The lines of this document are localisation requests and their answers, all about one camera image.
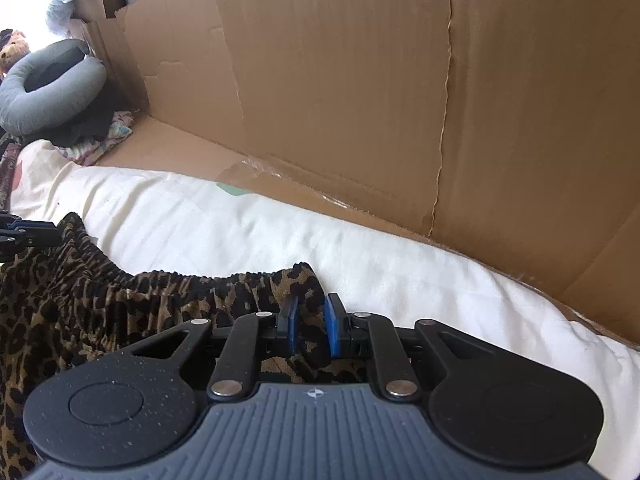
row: leopard print skirt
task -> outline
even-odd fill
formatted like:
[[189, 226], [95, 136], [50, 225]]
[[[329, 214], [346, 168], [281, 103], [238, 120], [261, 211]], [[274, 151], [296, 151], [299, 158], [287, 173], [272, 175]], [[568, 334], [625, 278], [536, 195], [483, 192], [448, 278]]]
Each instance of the leopard print skirt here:
[[206, 317], [229, 326], [250, 312], [277, 312], [289, 295], [300, 300], [297, 354], [262, 363], [264, 374], [293, 382], [355, 382], [362, 364], [330, 361], [322, 318], [324, 292], [300, 263], [228, 278], [155, 270], [136, 276], [112, 263], [69, 213], [62, 244], [31, 248], [0, 268], [0, 474], [15, 480], [36, 464], [22, 425], [22, 408], [42, 381], [156, 334]]

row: bed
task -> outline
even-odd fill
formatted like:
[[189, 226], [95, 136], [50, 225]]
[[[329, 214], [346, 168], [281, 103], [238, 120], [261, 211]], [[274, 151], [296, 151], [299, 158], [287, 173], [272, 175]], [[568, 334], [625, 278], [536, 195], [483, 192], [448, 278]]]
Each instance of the bed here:
[[615, 480], [640, 473], [640, 354], [463, 256], [216, 182], [82, 168], [44, 140], [22, 150], [11, 204], [25, 219], [58, 222], [77, 212], [127, 272], [226, 276], [305, 261], [349, 311], [383, 314], [397, 326], [432, 317], [567, 372], [604, 406], [591, 465]]

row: black hat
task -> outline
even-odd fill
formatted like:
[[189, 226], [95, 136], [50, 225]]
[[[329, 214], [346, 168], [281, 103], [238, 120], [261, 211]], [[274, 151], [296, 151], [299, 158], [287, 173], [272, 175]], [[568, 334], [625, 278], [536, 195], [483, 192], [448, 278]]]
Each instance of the black hat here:
[[0, 30], [0, 50], [2, 50], [7, 43], [9, 43], [9, 39], [11, 39], [11, 35], [13, 33], [14, 30], [12, 28]]

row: plush toy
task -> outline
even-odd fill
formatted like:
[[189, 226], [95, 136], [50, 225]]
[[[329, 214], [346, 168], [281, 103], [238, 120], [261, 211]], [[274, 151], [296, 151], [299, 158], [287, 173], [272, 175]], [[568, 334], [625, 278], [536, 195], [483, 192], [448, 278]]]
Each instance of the plush toy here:
[[24, 34], [19, 30], [6, 28], [0, 32], [0, 78], [4, 76], [9, 69], [25, 57], [29, 50], [29, 43]]

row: gray ribbed plate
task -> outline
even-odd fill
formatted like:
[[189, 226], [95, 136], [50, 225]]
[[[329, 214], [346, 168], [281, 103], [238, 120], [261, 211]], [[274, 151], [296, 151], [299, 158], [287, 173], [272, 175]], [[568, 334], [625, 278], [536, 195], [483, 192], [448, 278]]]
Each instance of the gray ribbed plate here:
[[30, 480], [447, 479], [595, 480], [585, 464], [514, 473], [442, 443], [416, 406], [377, 398], [368, 384], [262, 384], [249, 400], [213, 406], [194, 435], [146, 465], [84, 471], [53, 462]]

